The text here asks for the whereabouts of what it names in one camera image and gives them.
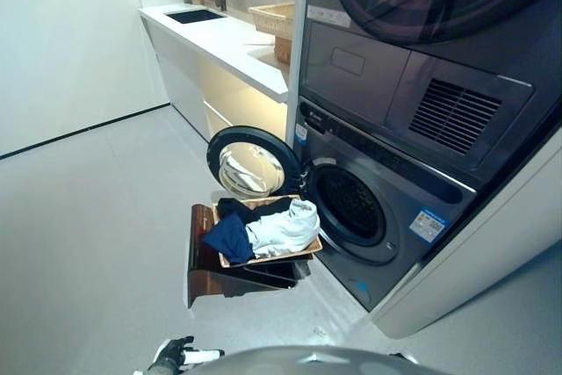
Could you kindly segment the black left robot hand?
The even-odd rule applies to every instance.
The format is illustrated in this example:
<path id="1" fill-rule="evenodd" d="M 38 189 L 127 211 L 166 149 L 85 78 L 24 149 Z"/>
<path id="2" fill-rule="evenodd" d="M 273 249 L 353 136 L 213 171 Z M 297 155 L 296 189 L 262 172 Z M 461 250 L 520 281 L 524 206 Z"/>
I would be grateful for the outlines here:
<path id="1" fill-rule="evenodd" d="M 193 342 L 193 335 L 164 341 L 145 374 L 184 374 L 197 365 L 210 363 L 225 355 L 224 350 L 196 349 L 192 346 Z"/>

